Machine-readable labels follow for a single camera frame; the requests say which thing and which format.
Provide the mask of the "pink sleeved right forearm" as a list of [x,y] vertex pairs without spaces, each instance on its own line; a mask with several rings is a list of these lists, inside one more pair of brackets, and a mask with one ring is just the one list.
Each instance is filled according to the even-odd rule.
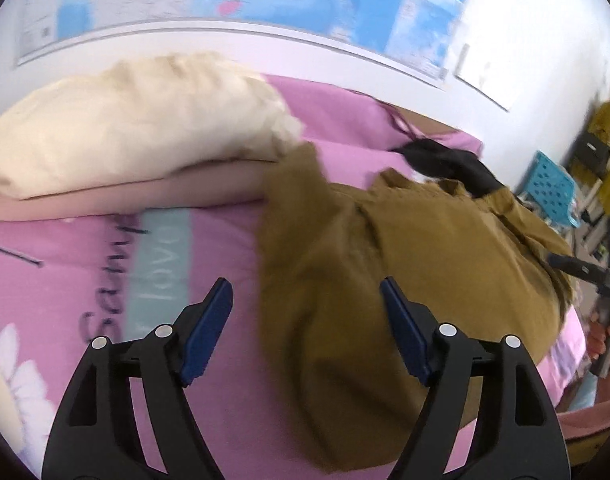
[[558,415],[564,439],[590,437],[610,429],[610,400]]

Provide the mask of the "black shoulder bag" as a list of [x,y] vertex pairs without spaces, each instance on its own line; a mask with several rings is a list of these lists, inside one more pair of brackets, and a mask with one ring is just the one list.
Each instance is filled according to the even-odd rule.
[[570,168],[577,174],[588,172],[591,176],[603,178],[608,171],[609,158],[610,145],[593,133],[584,132],[574,144]]

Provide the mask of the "person's right hand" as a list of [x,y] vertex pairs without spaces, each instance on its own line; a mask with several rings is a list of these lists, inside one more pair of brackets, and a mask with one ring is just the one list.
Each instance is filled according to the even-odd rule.
[[607,352],[608,339],[610,339],[610,325],[602,325],[599,321],[599,313],[593,312],[586,336],[586,350],[592,361],[596,361]]

